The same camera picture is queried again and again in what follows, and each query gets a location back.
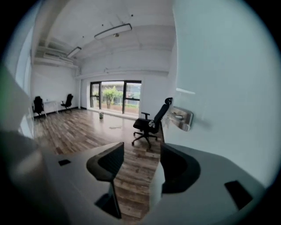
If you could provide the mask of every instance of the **white desk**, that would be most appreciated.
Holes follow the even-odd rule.
[[[55,109],[55,112],[58,113],[58,102],[57,102],[57,101],[47,101],[47,102],[43,102],[45,117],[47,117],[46,109],[45,109],[45,104],[49,104],[49,103],[53,104],[54,109]]]

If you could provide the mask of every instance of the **wood plank flooring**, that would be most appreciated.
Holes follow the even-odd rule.
[[[48,147],[56,154],[71,154],[94,147],[124,142],[124,163],[115,180],[115,191],[122,219],[135,224],[149,211],[149,184],[160,160],[162,131],[158,141],[145,138],[135,141],[134,120],[104,115],[99,119],[97,112],[75,109],[72,112],[49,114],[47,118],[34,120],[34,135],[38,144]]]

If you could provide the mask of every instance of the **office chair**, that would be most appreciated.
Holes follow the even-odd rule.
[[[151,143],[149,141],[149,137],[155,138],[157,140],[157,137],[154,135],[149,134],[153,133],[156,134],[159,131],[159,125],[161,122],[161,119],[165,115],[165,113],[168,111],[170,104],[172,103],[173,98],[166,98],[165,104],[162,106],[160,111],[157,113],[157,115],[154,117],[154,120],[148,120],[148,115],[149,113],[146,112],[141,112],[142,114],[145,115],[145,119],[138,118],[136,122],[134,123],[133,127],[136,129],[139,129],[140,131],[143,131],[144,133],[139,133],[139,132],[134,132],[133,135],[135,134],[140,134],[141,136],[136,138],[133,142],[132,145],[134,145],[134,142],[138,139],[145,138],[146,141],[149,144],[149,148],[151,148]]]
[[[71,106],[71,100],[72,99],[73,99],[73,95],[72,94],[68,94],[67,98],[66,98],[65,104],[62,101],[61,106],[65,107],[65,109],[69,109],[71,111],[71,109],[69,107]]]
[[[40,116],[41,112],[44,111],[43,100],[40,96],[36,96],[34,101],[34,106],[32,106],[33,112],[38,113]]]

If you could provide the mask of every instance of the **light fixture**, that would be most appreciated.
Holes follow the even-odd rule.
[[[80,47],[76,47],[74,48],[68,55],[67,55],[67,58],[70,58],[72,56],[74,56],[77,52],[79,52],[82,48]]]
[[[100,32],[100,33],[96,34],[94,36],[94,38],[96,40],[100,40],[102,38],[105,38],[105,37],[108,37],[108,36],[111,36],[111,35],[115,35],[115,34],[119,35],[122,32],[130,31],[130,30],[132,30],[132,26],[131,26],[131,24],[127,23],[127,24],[116,26],[116,27],[110,28],[108,30],[105,30],[103,32]]]

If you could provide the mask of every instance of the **glass wall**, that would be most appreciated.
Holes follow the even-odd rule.
[[[90,85],[92,108],[139,115],[141,81],[93,82]]]

